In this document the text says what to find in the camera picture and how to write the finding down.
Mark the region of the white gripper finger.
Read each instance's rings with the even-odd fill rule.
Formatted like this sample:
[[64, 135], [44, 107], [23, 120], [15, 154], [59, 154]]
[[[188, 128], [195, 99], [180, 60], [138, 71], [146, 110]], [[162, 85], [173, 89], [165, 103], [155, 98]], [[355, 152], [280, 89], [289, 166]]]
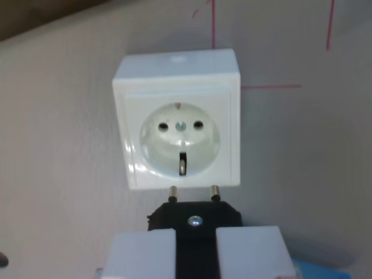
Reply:
[[295, 278], [296, 270], [277, 226], [216, 229], [221, 278]]
[[160, 229], [116, 235], [102, 278], [176, 278], [176, 231]]

